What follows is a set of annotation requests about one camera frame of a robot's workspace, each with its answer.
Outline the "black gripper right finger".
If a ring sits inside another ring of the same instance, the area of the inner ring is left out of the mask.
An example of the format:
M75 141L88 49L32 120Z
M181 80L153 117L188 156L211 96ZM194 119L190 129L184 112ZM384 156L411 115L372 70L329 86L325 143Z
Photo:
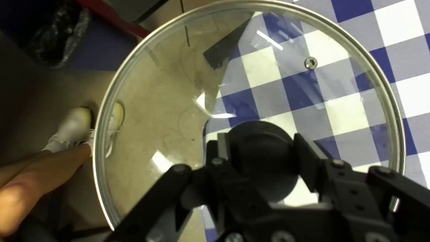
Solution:
M428 190L411 179L380 166L356 172L299 135L275 133L267 150L283 197L298 179L318 197L279 210L271 242L430 242Z

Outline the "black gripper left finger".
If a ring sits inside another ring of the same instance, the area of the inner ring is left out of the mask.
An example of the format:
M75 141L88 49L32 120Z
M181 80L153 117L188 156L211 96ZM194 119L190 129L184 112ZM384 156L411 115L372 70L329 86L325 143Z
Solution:
M125 215L106 242L178 242L192 210L205 206L216 242L251 242L251 183L241 175L251 139L228 132L206 144L206 163L169 168Z

